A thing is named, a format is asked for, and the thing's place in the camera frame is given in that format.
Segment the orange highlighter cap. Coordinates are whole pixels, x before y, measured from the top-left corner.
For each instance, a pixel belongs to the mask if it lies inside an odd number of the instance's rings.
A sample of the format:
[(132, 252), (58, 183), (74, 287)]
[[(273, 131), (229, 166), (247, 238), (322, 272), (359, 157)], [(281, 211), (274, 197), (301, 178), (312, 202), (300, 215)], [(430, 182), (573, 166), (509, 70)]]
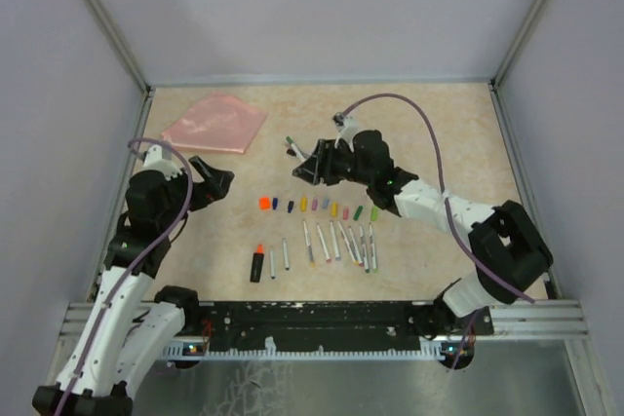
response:
[(259, 203), (259, 208), (261, 210), (268, 210), (268, 209), (272, 209), (272, 202), (268, 197), (261, 197), (258, 200)]

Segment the light green capped marker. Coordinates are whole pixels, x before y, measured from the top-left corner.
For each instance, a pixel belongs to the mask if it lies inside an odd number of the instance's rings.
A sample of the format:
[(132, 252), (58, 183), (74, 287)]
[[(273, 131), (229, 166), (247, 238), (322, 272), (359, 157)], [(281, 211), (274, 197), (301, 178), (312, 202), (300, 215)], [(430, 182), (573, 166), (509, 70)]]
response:
[(376, 243), (375, 243), (375, 235), (373, 226), (369, 224), (369, 237), (370, 237), (370, 252), (371, 252), (371, 268), (373, 272), (378, 271), (378, 262), (377, 262), (377, 252), (376, 252)]

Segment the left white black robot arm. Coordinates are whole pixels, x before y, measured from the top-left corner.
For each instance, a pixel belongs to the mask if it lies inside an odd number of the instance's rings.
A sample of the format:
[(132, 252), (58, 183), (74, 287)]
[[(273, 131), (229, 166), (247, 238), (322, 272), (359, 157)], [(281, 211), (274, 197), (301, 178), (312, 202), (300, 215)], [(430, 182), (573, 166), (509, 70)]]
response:
[(127, 209), (107, 249), (97, 298), (54, 384), (37, 388), (41, 415), (129, 415), (143, 379), (178, 334), (203, 322), (196, 291), (163, 288), (145, 314), (138, 307), (169, 252), (174, 228), (192, 211), (224, 199), (233, 172), (200, 157), (177, 166), (153, 147), (126, 192)]

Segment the orange white marker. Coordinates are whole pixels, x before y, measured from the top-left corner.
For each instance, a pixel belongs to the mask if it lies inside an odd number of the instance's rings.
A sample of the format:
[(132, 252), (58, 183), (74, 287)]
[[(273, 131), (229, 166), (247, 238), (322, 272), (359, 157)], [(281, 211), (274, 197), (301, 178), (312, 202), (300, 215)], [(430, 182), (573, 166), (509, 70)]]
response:
[(308, 260), (309, 260), (310, 265), (315, 266), (315, 258), (314, 258), (309, 228), (305, 220), (302, 221), (302, 224), (303, 224), (303, 233), (304, 233), (304, 240), (305, 240), (307, 254), (308, 254)]

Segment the lavender marker pen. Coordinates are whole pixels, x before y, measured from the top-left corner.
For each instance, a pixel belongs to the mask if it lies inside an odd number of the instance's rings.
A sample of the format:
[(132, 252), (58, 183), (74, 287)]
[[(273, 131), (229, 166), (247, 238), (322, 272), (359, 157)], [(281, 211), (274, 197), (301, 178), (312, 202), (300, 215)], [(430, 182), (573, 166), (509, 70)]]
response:
[(340, 251), (338, 247), (335, 225), (332, 220), (330, 221), (330, 230), (331, 230), (331, 244), (332, 244), (333, 257), (335, 261), (337, 262), (341, 260), (341, 255), (340, 255)]

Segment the dark green pen cap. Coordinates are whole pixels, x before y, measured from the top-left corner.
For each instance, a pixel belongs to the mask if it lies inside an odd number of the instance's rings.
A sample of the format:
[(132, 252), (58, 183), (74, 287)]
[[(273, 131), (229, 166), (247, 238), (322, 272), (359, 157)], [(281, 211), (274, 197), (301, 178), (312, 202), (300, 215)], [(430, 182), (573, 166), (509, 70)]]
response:
[(356, 211), (355, 211), (354, 215), (353, 215), (353, 220), (355, 220), (355, 221), (359, 220), (359, 218), (362, 215), (363, 210), (364, 210), (363, 206), (358, 206), (356, 208)]

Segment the dark green capped marker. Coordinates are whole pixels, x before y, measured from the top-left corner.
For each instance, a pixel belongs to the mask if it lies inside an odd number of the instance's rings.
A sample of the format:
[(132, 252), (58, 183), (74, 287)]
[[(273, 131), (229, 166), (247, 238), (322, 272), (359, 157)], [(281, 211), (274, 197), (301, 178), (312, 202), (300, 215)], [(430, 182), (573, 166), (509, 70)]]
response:
[(361, 255), (362, 255), (362, 260), (363, 260), (363, 266), (365, 268), (365, 272), (368, 274), (371, 272), (371, 268), (370, 268), (370, 263), (369, 263), (366, 236), (365, 236), (365, 232), (364, 232), (362, 225), (359, 225), (359, 233), (360, 233), (360, 243), (361, 243), (361, 250), (362, 250)]

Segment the pink capped marker pen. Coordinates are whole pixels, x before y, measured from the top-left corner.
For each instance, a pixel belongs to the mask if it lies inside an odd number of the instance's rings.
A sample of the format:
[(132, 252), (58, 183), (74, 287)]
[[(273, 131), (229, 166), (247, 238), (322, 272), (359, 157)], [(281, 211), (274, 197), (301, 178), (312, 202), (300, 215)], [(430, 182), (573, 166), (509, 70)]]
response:
[(321, 243), (321, 247), (322, 247), (322, 251), (323, 251), (323, 255), (324, 255), (325, 261), (327, 263), (331, 263), (332, 262), (332, 256), (330, 254), (330, 251), (329, 251), (329, 248), (328, 248), (328, 244), (327, 244), (326, 237), (324, 235), (323, 229), (322, 229), (320, 224), (316, 225), (316, 229), (317, 229), (317, 234), (319, 236), (319, 240), (320, 240), (320, 243)]

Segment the magenta capped marker pen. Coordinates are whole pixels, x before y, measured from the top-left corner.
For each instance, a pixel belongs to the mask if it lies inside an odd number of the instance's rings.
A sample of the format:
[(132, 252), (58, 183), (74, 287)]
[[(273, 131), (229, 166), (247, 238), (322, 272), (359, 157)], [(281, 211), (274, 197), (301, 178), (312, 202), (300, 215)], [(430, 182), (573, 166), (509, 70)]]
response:
[(350, 237), (350, 242), (351, 242), (351, 246), (352, 246), (352, 250), (354, 252), (354, 256), (355, 256), (355, 261), (357, 262), (358, 266), (360, 267), (364, 267), (364, 260), (361, 256), (361, 253), (359, 251), (359, 246), (355, 237), (355, 233), (352, 229), (351, 226), (348, 226), (348, 233), (349, 233), (349, 237)]

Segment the blue capped marker pen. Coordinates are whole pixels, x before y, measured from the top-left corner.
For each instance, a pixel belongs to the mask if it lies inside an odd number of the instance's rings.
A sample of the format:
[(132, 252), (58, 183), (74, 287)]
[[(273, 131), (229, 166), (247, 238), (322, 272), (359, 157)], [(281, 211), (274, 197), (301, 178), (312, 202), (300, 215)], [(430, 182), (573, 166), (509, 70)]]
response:
[(270, 267), (270, 278), (271, 280), (276, 279), (276, 259), (275, 259), (275, 251), (273, 247), (269, 248), (269, 267)]

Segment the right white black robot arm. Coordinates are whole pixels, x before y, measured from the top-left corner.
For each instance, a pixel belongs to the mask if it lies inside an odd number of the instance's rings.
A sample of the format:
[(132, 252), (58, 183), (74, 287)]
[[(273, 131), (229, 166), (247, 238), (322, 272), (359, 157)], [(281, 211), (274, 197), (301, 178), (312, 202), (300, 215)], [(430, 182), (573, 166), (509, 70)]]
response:
[(350, 142), (321, 139), (310, 154), (294, 147), (289, 151), (300, 161), (293, 176), (311, 185), (359, 183), (376, 207), (453, 237), (475, 270), (436, 300), (436, 323), (446, 333), (458, 333), (484, 308), (527, 300), (527, 289), (553, 264), (549, 247), (522, 205), (506, 201), (491, 207), (429, 185), (394, 164), (379, 131), (357, 132)]

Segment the green capped marker pen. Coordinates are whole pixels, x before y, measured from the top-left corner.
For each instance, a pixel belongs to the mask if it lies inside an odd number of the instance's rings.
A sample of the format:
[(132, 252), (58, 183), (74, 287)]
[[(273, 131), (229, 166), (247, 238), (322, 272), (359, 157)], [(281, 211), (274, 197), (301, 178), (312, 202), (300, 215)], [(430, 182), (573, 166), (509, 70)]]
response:
[(286, 137), (286, 142), (288, 144), (288, 150), (291, 149), (295, 155), (296, 158), (300, 161), (300, 162), (304, 162), (307, 157), (304, 153), (301, 152), (301, 150), (298, 148), (298, 146), (294, 143), (293, 139), (290, 136)]

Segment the orange capped black highlighter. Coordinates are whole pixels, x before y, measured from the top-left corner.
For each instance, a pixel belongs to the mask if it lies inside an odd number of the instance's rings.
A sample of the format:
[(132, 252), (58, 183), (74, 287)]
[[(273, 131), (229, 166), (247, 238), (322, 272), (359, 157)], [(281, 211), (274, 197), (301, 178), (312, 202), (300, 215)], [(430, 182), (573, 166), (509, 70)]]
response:
[(264, 249), (263, 245), (259, 244), (256, 247), (256, 250), (253, 253), (252, 264), (251, 264), (251, 272), (250, 272), (250, 282), (253, 284), (259, 284), (262, 275), (264, 261)]

